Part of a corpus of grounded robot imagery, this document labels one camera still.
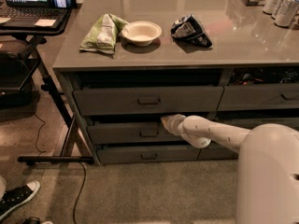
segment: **drawer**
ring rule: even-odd
[[[155,162],[155,161],[196,161],[200,149],[189,145],[108,147],[97,150],[102,164]]]
[[[82,116],[216,111],[223,87],[104,88],[74,91]]]
[[[224,88],[219,111],[299,107],[299,84],[264,84]]]
[[[237,158],[237,153],[215,143],[214,141],[212,141],[209,146],[201,149],[200,155],[198,156],[199,161],[236,160]]]
[[[96,145],[181,140],[160,122],[96,123],[87,131]]]

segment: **laptop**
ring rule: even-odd
[[[50,7],[48,0],[6,0],[0,7],[0,29],[59,30],[70,8]]]

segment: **open drawer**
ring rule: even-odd
[[[82,116],[216,111],[223,87],[97,88],[74,91]]]
[[[161,122],[95,123],[87,128],[93,144],[163,142],[181,140]]]

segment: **white robot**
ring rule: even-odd
[[[239,154],[236,224],[299,224],[299,132],[264,124],[249,130],[198,116],[162,117],[191,145],[213,140]]]

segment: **person's foot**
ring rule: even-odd
[[[33,181],[21,188],[7,191],[0,199],[0,221],[20,206],[32,200],[33,197],[36,196],[39,188],[40,183]]]

